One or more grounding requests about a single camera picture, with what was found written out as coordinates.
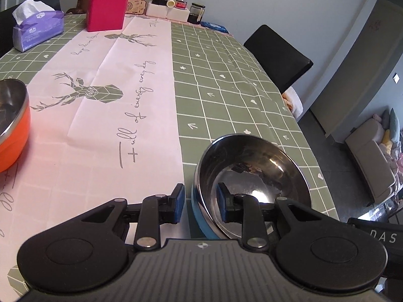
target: gray tile floor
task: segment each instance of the gray tile floor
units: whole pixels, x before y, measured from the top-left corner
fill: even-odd
[[[312,152],[318,160],[329,187],[340,221],[358,218],[371,208],[369,192],[347,150],[332,144],[310,110],[298,122]]]

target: gray pillow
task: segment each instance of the gray pillow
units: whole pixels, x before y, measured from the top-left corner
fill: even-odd
[[[389,123],[390,123],[390,113],[389,110],[386,109],[382,114],[382,127],[384,130],[389,129]]]
[[[400,124],[399,124],[399,119],[394,113],[393,108],[390,111],[390,124],[389,124],[389,129],[390,129],[390,140],[393,143],[397,143],[399,141],[400,137]]]

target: black chair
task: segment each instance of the black chair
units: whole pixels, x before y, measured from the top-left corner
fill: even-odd
[[[314,64],[267,25],[259,27],[243,46],[255,56],[280,93]]]
[[[61,11],[60,0],[34,0],[42,1],[55,10]],[[13,48],[13,27],[17,24],[13,11],[19,6],[13,6],[0,12],[0,58]]]

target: ribbed gray surface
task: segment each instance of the ribbed gray surface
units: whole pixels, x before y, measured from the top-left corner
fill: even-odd
[[[200,248],[199,243],[208,247]],[[374,291],[329,297],[304,291],[288,282],[265,254],[243,250],[237,241],[169,240],[156,252],[140,253],[114,283],[75,296],[37,291],[22,302],[375,302]]]

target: green checkered tablecloth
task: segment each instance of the green checkered tablecloth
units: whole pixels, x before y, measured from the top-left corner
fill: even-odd
[[[304,174],[312,207],[338,219],[315,156],[279,91],[256,59],[231,36],[183,24],[171,26],[187,197],[196,164],[207,146],[225,134],[247,133],[283,149]],[[46,62],[84,28],[84,15],[66,16],[63,34],[25,53],[11,50],[0,59],[0,80],[17,78],[29,84]],[[193,226],[191,212],[189,221]]]

